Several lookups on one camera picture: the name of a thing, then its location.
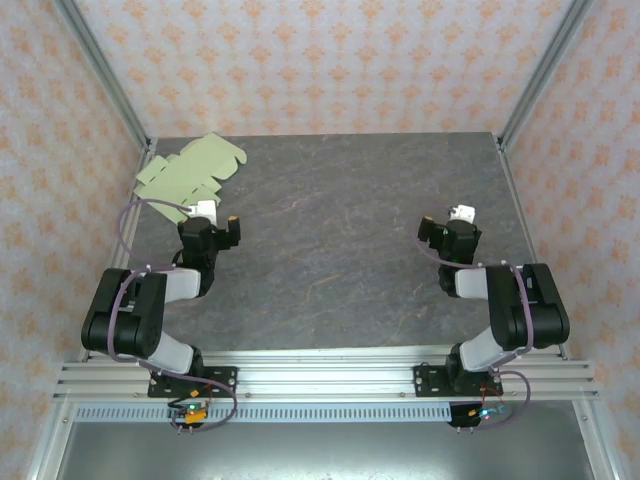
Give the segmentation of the light green paper box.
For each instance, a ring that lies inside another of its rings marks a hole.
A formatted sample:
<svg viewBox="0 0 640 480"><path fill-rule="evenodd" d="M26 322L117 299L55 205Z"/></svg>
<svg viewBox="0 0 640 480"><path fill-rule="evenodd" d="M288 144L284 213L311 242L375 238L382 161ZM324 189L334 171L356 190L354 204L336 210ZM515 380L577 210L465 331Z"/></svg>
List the light green paper box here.
<svg viewBox="0 0 640 480"><path fill-rule="evenodd" d="M174 224L185 221L188 207L199 200L221 199L223 181L247 162L247 154L216 134L191 141L177 154L157 155L136 175L139 200Z"/></svg>

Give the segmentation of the grey metal sheet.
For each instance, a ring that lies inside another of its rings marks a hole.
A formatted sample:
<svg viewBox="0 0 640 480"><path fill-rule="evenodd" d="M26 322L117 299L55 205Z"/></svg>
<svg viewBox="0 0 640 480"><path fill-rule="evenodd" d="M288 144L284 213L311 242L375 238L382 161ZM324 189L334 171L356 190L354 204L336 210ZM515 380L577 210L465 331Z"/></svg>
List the grey metal sheet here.
<svg viewBox="0 0 640 480"><path fill-rule="evenodd" d="M559 411L502 429L438 423L235 423L199 435L160 424L73 427L58 480L594 480Z"/></svg>

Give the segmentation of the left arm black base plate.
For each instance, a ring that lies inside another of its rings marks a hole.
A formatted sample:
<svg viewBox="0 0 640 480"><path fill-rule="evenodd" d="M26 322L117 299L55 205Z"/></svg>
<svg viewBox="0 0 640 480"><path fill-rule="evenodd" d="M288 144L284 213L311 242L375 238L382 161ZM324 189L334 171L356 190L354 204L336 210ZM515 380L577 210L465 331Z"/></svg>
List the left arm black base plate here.
<svg viewBox="0 0 640 480"><path fill-rule="evenodd" d="M189 372L188 376L214 380L236 390L238 368L230 366L205 366L201 372ZM226 391L219 387L199 381L186 381L170 375L152 373L148 385L147 396L170 400L193 398L229 398Z"/></svg>

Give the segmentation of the aluminium lower frame bar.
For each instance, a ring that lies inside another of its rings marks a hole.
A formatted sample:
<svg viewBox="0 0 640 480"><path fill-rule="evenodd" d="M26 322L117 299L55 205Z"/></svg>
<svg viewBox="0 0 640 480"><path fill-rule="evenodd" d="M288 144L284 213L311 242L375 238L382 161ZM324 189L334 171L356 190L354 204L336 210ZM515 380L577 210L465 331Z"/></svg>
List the aluminium lower frame bar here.
<svg viewBox="0 0 640 480"><path fill-rule="evenodd" d="M56 480L77 410L75 402L55 403L38 441L27 480Z"/></svg>
<svg viewBox="0 0 640 480"><path fill-rule="evenodd" d="M573 400L572 405L594 480L624 480L602 403L581 399Z"/></svg>

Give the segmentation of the aluminium frame post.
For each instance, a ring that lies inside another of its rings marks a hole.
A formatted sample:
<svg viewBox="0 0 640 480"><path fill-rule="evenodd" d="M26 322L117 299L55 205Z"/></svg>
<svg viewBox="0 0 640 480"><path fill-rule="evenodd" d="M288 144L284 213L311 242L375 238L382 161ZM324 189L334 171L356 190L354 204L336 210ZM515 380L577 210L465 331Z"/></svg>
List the aluminium frame post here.
<svg viewBox="0 0 640 480"><path fill-rule="evenodd" d="M146 134L125 90L111 68L103 49L100 47L76 1L52 0L52 2L78 41L80 49L104 87L116 112L123 120L128 133L139 147L147 150L151 139Z"/></svg>
<svg viewBox="0 0 640 480"><path fill-rule="evenodd" d="M571 0L566 13L512 110L504 129L497 136L497 145L501 152L506 152L516 140L519 130L523 127L539 96L549 82L576 31L582 25L593 2L594 0Z"/></svg>

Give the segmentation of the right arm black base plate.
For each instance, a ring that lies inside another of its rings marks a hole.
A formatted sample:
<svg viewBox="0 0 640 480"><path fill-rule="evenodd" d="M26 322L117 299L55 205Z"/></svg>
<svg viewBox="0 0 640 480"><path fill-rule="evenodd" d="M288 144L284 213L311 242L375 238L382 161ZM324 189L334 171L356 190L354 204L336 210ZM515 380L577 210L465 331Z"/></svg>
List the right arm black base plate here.
<svg viewBox="0 0 640 480"><path fill-rule="evenodd" d="M502 386L487 372L459 370L451 373L444 366L426 363L413 367L413 385L417 397L502 396Z"/></svg>

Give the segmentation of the aluminium mounting beam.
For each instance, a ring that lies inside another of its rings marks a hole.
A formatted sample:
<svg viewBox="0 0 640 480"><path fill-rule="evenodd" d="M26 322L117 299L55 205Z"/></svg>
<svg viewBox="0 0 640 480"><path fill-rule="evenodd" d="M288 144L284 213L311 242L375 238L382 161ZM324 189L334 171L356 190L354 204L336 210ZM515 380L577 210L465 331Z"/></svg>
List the aluminium mounting beam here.
<svg viewBox="0 0 640 480"><path fill-rule="evenodd" d="M439 366L446 346L257 350L206 352L207 366L235 366L236 394L253 402L415 401L413 368ZM558 347L533 350L507 366L525 375L506 376L507 400L521 400L532 390L535 400L598 399L603 393L592 365L562 356ZM117 363L102 354L63 365L54 398L69 401L140 401L149 374L133 364Z"/></svg>

